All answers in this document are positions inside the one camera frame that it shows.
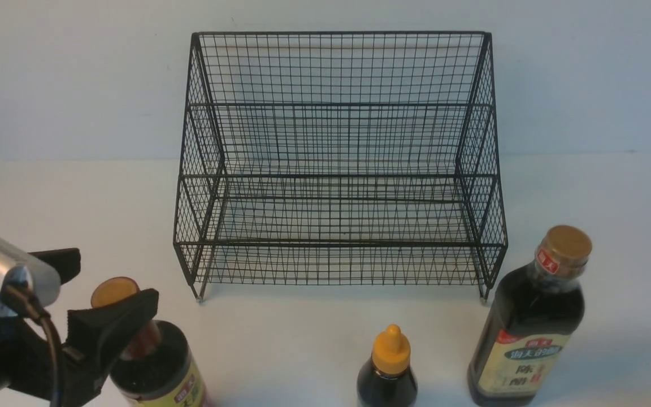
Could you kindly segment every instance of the dark glass bottle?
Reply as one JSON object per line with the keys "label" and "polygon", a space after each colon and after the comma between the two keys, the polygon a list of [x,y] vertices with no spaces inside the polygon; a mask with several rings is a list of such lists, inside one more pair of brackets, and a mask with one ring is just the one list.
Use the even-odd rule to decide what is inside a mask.
{"label": "dark glass bottle", "polygon": [[397,325],[377,336],[373,352],[358,373],[357,391],[362,407],[411,407],[418,384],[410,366],[411,346]]}
{"label": "dark glass bottle", "polygon": [[468,389],[483,407],[529,404],[584,316],[576,278],[592,242],[584,232],[551,228],[529,265],[499,283],[474,357]]}
{"label": "dark glass bottle", "polygon": [[[113,278],[92,295],[92,307],[106,306],[137,293],[130,278]],[[210,407],[212,402],[183,331],[152,321],[127,345],[110,378],[132,405]]]}

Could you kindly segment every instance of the white table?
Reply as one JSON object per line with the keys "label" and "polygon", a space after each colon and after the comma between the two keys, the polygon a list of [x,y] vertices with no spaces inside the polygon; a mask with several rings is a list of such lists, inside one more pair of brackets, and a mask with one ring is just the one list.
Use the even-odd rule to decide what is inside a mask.
{"label": "white table", "polygon": [[[587,313],[533,405],[651,406],[651,155],[502,159],[510,247],[502,275],[530,260],[548,227],[583,228],[594,253]],[[421,407],[472,405],[465,373],[488,309],[476,288],[214,284],[192,297],[171,245],[176,161],[1,162],[0,236],[28,250],[76,246],[83,271],[50,307],[88,306],[129,275],[160,291],[217,404],[352,406],[375,335],[401,325]],[[0,392],[0,405],[46,405]],[[91,405],[124,405],[108,382]]]}

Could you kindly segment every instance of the orange bottle cap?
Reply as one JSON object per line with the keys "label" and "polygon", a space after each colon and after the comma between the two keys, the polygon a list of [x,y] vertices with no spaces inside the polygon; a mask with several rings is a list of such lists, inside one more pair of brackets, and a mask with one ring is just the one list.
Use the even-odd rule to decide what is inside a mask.
{"label": "orange bottle cap", "polygon": [[398,325],[388,325],[373,343],[371,359],[375,368],[386,374],[400,374],[411,363],[411,344]]}
{"label": "orange bottle cap", "polygon": [[126,276],[116,276],[99,284],[92,293],[90,304],[93,308],[108,306],[129,296],[134,296],[139,291],[140,286],[137,285],[136,281],[126,278]]}

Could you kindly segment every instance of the vinegar bottle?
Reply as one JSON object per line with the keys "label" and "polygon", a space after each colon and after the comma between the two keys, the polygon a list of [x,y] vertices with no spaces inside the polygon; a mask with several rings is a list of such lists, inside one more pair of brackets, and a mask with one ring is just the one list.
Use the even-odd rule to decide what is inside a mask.
{"label": "vinegar bottle", "polygon": [[373,352],[358,373],[359,407],[411,407],[418,385],[411,371],[411,345],[398,325],[375,338]]}
{"label": "vinegar bottle", "polygon": [[499,283],[474,357],[468,389],[484,407],[527,405],[584,316],[576,278],[592,242],[576,227],[548,230],[535,259]]}

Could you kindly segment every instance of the black wire rack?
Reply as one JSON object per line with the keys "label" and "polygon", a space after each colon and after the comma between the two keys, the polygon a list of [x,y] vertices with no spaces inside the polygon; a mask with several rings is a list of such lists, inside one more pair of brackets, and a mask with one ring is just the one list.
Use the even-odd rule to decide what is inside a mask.
{"label": "black wire rack", "polygon": [[473,284],[506,253],[483,32],[195,33],[174,245],[207,283]]}

